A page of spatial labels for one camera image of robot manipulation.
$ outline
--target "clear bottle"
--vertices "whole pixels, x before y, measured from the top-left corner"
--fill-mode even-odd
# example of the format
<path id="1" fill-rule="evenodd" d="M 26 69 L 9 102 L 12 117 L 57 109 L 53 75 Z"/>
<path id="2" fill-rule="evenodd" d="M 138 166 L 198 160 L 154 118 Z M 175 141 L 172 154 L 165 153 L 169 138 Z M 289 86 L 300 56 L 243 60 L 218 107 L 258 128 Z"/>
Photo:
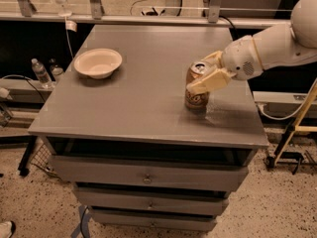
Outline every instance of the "clear bottle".
<path id="1" fill-rule="evenodd" d="M 42 88 L 44 89 L 52 88 L 53 83 L 45 66 L 37 59 L 32 59 L 31 62 L 32 62 L 32 70 L 36 74 L 36 77 L 41 83 Z"/>
<path id="2" fill-rule="evenodd" d="M 55 79 L 55 82 L 58 83 L 63 76 L 63 68 L 56 63 L 55 59 L 50 59 L 49 63 L 51 64 L 50 71 L 53 75 L 53 78 Z"/>

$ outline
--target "gray drawer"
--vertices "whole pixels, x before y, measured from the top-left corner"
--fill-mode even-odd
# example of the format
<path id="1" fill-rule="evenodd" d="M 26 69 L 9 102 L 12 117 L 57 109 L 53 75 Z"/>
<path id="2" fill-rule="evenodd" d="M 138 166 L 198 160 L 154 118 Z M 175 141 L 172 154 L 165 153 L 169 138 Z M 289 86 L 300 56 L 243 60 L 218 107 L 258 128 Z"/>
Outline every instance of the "gray drawer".
<path id="1" fill-rule="evenodd" d="M 108 208 L 138 209 L 148 212 L 178 212 L 200 215 L 220 215 L 227 199 L 201 195 L 167 194 L 143 191 L 123 191 L 91 187 L 76 187 L 74 194 L 85 205 Z"/>
<path id="2" fill-rule="evenodd" d="M 144 226 L 197 231 L 211 231 L 216 225 L 215 219 L 203 217 L 195 218 L 190 216 L 155 215 L 102 209 L 89 209 L 89 212 L 96 222 L 110 225 Z"/>
<path id="3" fill-rule="evenodd" d="M 177 163 L 119 161 L 52 156 L 58 175 L 68 181 L 235 191 L 247 167 L 213 167 Z"/>

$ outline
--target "terrazzo floor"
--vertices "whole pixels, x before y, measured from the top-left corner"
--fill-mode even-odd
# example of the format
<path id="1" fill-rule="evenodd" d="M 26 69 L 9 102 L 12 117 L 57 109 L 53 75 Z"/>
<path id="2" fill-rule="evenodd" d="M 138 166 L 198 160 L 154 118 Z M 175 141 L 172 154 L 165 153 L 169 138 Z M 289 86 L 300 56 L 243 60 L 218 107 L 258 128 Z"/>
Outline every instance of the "terrazzo floor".
<path id="1" fill-rule="evenodd" d="M 10 127 L 1 129 L 9 134 Z M 26 128 L 14 128 L 17 134 Z M 266 128 L 271 145 L 257 152 L 249 165 L 250 173 L 229 197 L 229 206 L 217 218 L 209 233 L 110 226 L 95 222 L 86 212 L 82 221 L 85 237 L 107 238 L 256 238 L 317 237 L 317 167 L 301 166 L 294 176 L 294 165 L 278 165 L 268 171 L 264 165 L 267 152 L 273 153 L 280 133 Z M 41 150 L 38 142 L 34 152 Z M 308 151 L 317 160 L 316 140 L 295 137 L 289 150 Z M 19 176 L 18 165 L 25 147 L 0 149 L 0 221 L 13 220 L 17 225 L 13 237 L 83 237 L 80 217 L 84 206 L 71 192 L 71 184 L 52 178 L 35 165 L 30 173 Z"/>

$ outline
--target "bowl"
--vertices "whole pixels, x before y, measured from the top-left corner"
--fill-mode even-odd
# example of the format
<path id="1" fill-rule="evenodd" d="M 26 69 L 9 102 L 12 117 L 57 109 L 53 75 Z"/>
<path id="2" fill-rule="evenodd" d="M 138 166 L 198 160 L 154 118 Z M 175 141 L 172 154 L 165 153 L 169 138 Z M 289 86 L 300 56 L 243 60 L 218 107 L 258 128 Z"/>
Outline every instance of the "bowl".
<path id="1" fill-rule="evenodd" d="M 122 57 L 109 49 L 95 49 L 79 55 L 74 61 L 78 73 L 95 79 L 110 76 L 120 66 Z"/>

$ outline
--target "white robotic arm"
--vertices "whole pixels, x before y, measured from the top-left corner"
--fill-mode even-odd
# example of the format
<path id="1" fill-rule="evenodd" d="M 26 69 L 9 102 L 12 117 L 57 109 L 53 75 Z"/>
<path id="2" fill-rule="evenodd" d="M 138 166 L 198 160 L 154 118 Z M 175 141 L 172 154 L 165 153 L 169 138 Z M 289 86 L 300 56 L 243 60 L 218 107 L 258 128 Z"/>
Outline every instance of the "white robotic arm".
<path id="1" fill-rule="evenodd" d="M 317 0 L 300 0 L 292 11 L 291 24 L 244 36 L 223 52 L 203 59 L 212 64 L 213 69 L 187 84 L 187 90 L 192 94 L 211 92 L 225 87 L 231 78 L 248 80 L 272 67 L 317 61 L 316 12 Z"/>

